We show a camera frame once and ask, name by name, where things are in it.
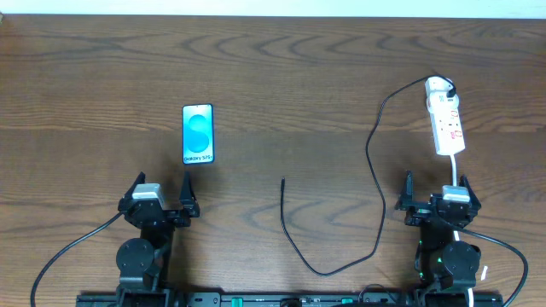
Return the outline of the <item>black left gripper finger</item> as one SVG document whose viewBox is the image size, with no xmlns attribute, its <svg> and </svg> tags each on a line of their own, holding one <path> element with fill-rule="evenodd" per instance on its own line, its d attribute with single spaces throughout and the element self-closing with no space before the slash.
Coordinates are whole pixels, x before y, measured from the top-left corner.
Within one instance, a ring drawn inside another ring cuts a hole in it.
<svg viewBox="0 0 546 307">
<path fill-rule="evenodd" d="M 183 208 L 195 208 L 197 206 L 197 200 L 192 188 L 190 174 L 187 171 L 185 171 L 183 175 L 183 184 L 178 200 Z"/>
<path fill-rule="evenodd" d="M 131 200 L 133 192 L 135 191 L 137 185 L 144 184 L 145 183 L 145 177 L 146 175 L 141 171 L 138 176 L 136 177 L 133 184 L 129 187 L 129 189 L 125 192 L 123 199 L 124 200 Z"/>
</svg>

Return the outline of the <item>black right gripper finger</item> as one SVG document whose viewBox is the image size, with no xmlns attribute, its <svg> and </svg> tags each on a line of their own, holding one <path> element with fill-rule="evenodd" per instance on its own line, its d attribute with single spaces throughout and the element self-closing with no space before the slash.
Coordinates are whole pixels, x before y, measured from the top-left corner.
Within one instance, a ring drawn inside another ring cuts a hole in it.
<svg viewBox="0 0 546 307">
<path fill-rule="evenodd" d="M 407 204 L 413 201 L 413 174 L 412 171 L 406 171 L 406 177 L 402 191 L 399 195 L 398 202 L 400 204 Z"/>
<path fill-rule="evenodd" d="M 469 202 L 472 204 L 472 208 L 473 209 L 480 209 L 481 208 L 481 203 L 480 203 L 478 197 L 476 196 L 476 194 L 474 193 L 474 191 L 471 189 L 468 178 L 465 175 L 460 176 L 458 185 L 460 187 L 464 187 L 468 191 Z"/>
</svg>

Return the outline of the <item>blue Samsung Galaxy smartphone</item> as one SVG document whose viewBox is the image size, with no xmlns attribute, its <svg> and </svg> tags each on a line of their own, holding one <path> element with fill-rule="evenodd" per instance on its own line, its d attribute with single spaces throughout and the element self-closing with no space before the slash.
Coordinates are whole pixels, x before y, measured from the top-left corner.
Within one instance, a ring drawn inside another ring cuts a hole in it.
<svg viewBox="0 0 546 307">
<path fill-rule="evenodd" d="M 215 160 L 212 104 L 182 108 L 183 163 L 208 164 Z"/>
</svg>

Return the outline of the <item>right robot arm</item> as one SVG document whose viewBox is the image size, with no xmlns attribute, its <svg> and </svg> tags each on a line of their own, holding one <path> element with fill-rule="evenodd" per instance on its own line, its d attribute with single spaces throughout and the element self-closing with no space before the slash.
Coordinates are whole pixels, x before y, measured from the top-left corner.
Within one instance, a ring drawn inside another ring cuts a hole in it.
<svg viewBox="0 0 546 307">
<path fill-rule="evenodd" d="M 455 236 L 481 209 L 468 179 L 462 176 L 457 185 L 444 185 L 440 194 L 420 202 L 414 199 L 413 176 L 408 171 L 395 208 L 406 212 L 406 225 L 420 229 L 415 270 L 420 273 L 421 285 L 414 291 L 416 304 L 425 306 L 434 296 L 453 294 L 465 305 L 472 305 L 469 291 L 476 285 L 481 250 Z"/>
</svg>

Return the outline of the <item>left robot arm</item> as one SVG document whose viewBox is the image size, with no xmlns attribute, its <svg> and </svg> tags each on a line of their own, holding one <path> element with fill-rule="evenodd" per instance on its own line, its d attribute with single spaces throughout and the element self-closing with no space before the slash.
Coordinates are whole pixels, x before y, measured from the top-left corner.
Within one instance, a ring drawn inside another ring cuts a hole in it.
<svg viewBox="0 0 546 307">
<path fill-rule="evenodd" d="M 200 215 L 190 174 L 183 175 L 178 209 L 166 209 L 158 183 L 146 183 L 140 173 L 119 201 L 125 221 L 140 236 L 124 242 L 116 254 L 119 285 L 115 306 L 181 306 L 184 296 L 167 282 L 173 236 Z"/>
</svg>

